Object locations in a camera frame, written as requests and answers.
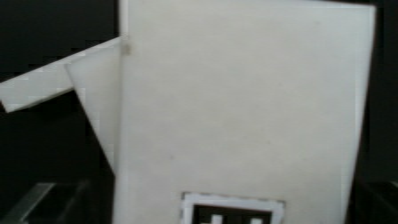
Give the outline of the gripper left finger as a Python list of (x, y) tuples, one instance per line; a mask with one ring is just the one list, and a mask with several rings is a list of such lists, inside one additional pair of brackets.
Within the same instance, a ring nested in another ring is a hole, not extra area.
[(38, 183), (10, 210), (0, 224), (86, 224), (88, 182)]

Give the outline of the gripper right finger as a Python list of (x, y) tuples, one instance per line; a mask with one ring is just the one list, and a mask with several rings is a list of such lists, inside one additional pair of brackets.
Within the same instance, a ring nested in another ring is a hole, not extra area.
[(358, 185), (354, 224), (398, 224), (398, 186), (392, 182)]

